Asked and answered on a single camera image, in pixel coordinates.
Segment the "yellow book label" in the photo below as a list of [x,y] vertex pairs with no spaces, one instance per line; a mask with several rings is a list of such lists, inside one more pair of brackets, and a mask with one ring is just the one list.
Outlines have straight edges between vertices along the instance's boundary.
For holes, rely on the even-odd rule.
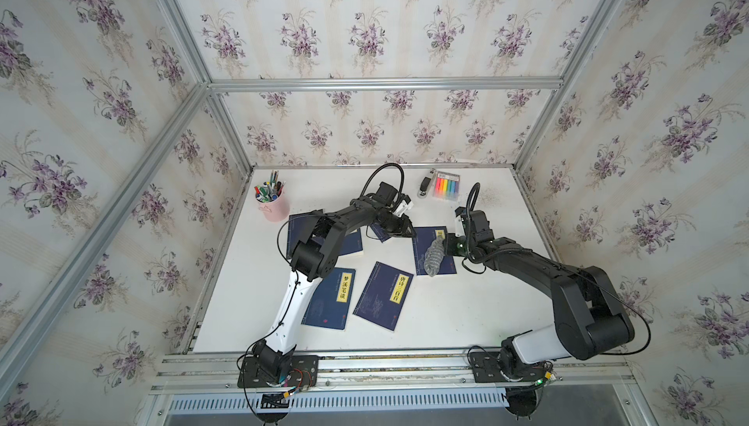
[[408,277],[406,275],[398,276],[396,287],[392,289],[392,294],[390,295],[391,301],[395,302],[396,304],[401,303],[401,298],[403,297],[403,292],[406,289],[407,283],[408,283]]
[[346,302],[348,300],[348,291],[351,290],[351,273],[341,274],[341,284],[338,286],[337,302]]

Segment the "black cable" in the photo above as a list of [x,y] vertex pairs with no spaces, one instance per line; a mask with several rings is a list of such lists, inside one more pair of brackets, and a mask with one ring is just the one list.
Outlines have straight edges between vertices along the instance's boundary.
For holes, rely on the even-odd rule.
[[594,286],[598,287],[599,290],[604,291],[606,294],[608,294],[609,296],[613,297],[613,299],[615,299],[615,300],[621,302],[623,305],[627,306],[629,308],[629,310],[631,310],[632,312],[634,312],[635,314],[637,314],[637,316],[640,319],[642,319],[643,322],[645,323],[645,329],[648,331],[648,339],[645,341],[645,344],[643,345],[642,348],[640,348],[639,350],[635,350],[635,351],[628,351],[626,353],[599,353],[599,354],[606,355],[606,356],[630,356],[630,355],[635,355],[635,354],[641,353],[641,352],[645,351],[645,349],[648,346],[650,346],[650,341],[652,339],[652,331],[650,330],[650,324],[645,319],[645,317],[640,313],[640,311],[638,311],[637,309],[635,309],[634,307],[632,307],[629,303],[624,302],[621,298],[619,298],[619,296],[617,296],[616,294],[613,294],[611,291],[607,290],[606,288],[604,288],[600,284],[596,283],[592,279],[586,277],[582,273],[574,272],[574,271],[566,268],[565,266],[559,265],[559,263],[557,263],[555,261],[552,261],[549,258],[546,258],[546,257],[543,257],[543,256],[541,256],[541,258],[543,258],[545,261],[549,262],[552,266],[556,267],[558,270],[565,270],[566,272],[572,273],[573,275],[577,275],[577,276],[581,277],[582,279],[587,280],[589,283],[591,283]]
[[401,199],[401,195],[403,195],[403,182],[405,182],[406,174],[403,172],[403,168],[401,165],[395,162],[386,162],[385,164],[381,165],[379,168],[375,169],[371,176],[369,176],[369,179],[367,179],[366,184],[364,184],[364,188],[362,188],[362,193],[360,196],[364,196],[364,194],[367,192],[367,187],[369,187],[369,183],[372,181],[372,179],[377,175],[378,172],[380,172],[382,169],[385,169],[389,166],[392,166],[393,168],[398,168],[398,170],[401,172],[401,185],[398,187],[398,200],[396,200],[396,203],[398,203]]

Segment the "metal bar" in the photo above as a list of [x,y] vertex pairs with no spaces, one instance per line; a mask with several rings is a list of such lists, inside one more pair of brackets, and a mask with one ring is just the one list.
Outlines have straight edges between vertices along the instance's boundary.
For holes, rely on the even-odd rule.
[[133,202],[155,176],[172,151],[180,134],[208,95],[206,84],[197,84],[172,119],[147,149],[125,183],[104,207],[96,225],[70,254],[67,262],[27,312],[11,339],[0,350],[0,398],[5,398],[50,334],[55,321],[64,313],[83,281],[106,251],[130,213]]
[[252,171],[252,165],[249,162],[247,151],[242,146],[242,138],[237,131],[237,127],[231,119],[229,110],[226,105],[221,101],[219,94],[211,93],[206,99],[208,108],[213,112],[213,119],[216,120],[216,125],[219,128],[221,137],[224,139],[226,144],[229,146],[229,154],[237,163],[243,176],[247,176]]
[[221,240],[218,246],[219,252],[213,256],[211,268],[208,270],[208,277],[203,283],[203,287],[200,290],[197,301],[192,306],[193,309],[192,313],[190,314],[190,321],[187,323],[187,327],[184,334],[182,335],[182,340],[180,341],[180,345],[177,349],[177,351],[182,354],[187,354],[190,350],[190,342],[192,341],[192,335],[195,332],[195,326],[200,320],[202,320],[203,316],[205,315],[205,308],[208,306],[208,302],[211,300],[211,295],[213,294],[213,289],[216,287],[216,282],[219,280],[221,268],[224,264],[224,258],[226,258],[226,253],[229,251],[231,237],[234,235],[234,229],[237,227],[239,216],[242,214],[242,208],[244,207],[244,200],[245,196],[247,195],[250,178],[251,175],[246,176],[242,180],[242,185],[240,187],[237,200],[234,202],[234,210],[231,212],[231,219],[229,220],[229,224],[226,225],[226,228],[224,228],[224,232],[221,235]]
[[544,247],[546,247],[546,252],[548,252],[549,257],[553,258],[555,261],[561,262],[562,258],[559,256],[559,250],[557,249],[557,246],[554,244],[554,240],[551,239],[549,230],[544,225],[544,222],[541,219],[541,216],[538,215],[536,202],[533,200],[533,196],[530,195],[530,192],[528,191],[528,187],[526,187],[525,185],[525,181],[523,181],[523,179],[518,175],[518,172],[515,169],[513,169],[511,172],[512,172],[512,178],[515,179],[515,184],[517,184],[518,188],[520,189],[520,195],[523,196],[523,200],[525,201],[525,206],[528,208],[528,211],[530,212],[530,217],[533,220],[533,223],[536,225],[538,234],[541,236],[541,241],[544,243]]
[[185,55],[185,63],[194,75],[198,83],[209,82],[211,73],[200,54],[200,49],[195,40],[192,38],[190,26],[180,7],[179,0],[156,0],[161,10],[166,24],[172,31],[174,40],[181,52]]
[[528,166],[533,156],[533,152],[538,148],[538,144],[544,138],[554,115],[558,112],[559,106],[567,98],[575,87],[577,79],[582,75],[585,64],[593,57],[593,50],[601,38],[604,37],[606,29],[611,21],[615,18],[618,7],[623,0],[601,0],[595,8],[593,15],[588,20],[588,24],[583,32],[580,41],[572,52],[569,63],[562,72],[563,85],[560,89],[551,95],[549,101],[538,117],[536,124],[530,130],[528,138],[525,141],[518,160],[515,162],[515,168],[521,173]]
[[383,91],[383,90],[556,90],[557,76],[476,76],[442,78],[284,78],[214,80],[218,93],[256,91]]

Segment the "highlighter set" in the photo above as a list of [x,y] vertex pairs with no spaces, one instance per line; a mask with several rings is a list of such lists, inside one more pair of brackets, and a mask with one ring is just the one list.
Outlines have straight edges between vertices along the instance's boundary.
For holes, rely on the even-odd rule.
[[441,198],[443,200],[457,200],[459,188],[461,183],[461,177],[457,174],[449,174],[441,170],[436,171],[434,190],[432,195],[435,198]]

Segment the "book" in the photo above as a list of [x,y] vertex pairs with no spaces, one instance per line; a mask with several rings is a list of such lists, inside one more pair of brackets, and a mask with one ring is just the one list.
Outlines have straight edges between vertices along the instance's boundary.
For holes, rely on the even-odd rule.
[[[426,256],[426,250],[429,249],[431,243],[437,238],[438,234],[441,234],[443,238],[447,239],[447,227],[446,226],[431,226],[431,227],[415,227],[414,237],[411,238],[411,243],[414,245],[414,260],[417,264],[417,275],[426,275],[427,272],[424,270],[424,257]],[[438,275],[452,275],[457,274],[458,270],[455,268],[455,260],[452,255],[445,255],[440,264],[440,271]]]
[[302,323],[336,330],[346,328],[351,288],[356,274],[354,269],[334,268],[314,290]]
[[[286,235],[286,258],[291,258],[291,243],[293,243],[296,238],[299,237],[300,233],[302,232],[302,227],[305,225],[305,223],[308,222],[308,220],[304,218],[297,218],[297,216],[307,216],[312,215],[313,212],[308,213],[298,213],[296,215],[289,215],[289,219],[291,220],[288,223],[288,233]],[[318,243],[322,245],[325,240],[319,236],[313,237],[312,240],[315,243]],[[362,244],[362,230],[361,228],[357,229],[356,231],[352,231],[346,237],[343,239],[343,244],[341,244],[341,253],[339,255],[362,255],[364,254],[364,245]]]
[[377,236],[381,243],[384,243],[391,237],[380,225],[369,225],[369,228],[372,229],[372,232]]
[[413,274],[377,262],[369,275],[353,315],[394,331],[408,295]]

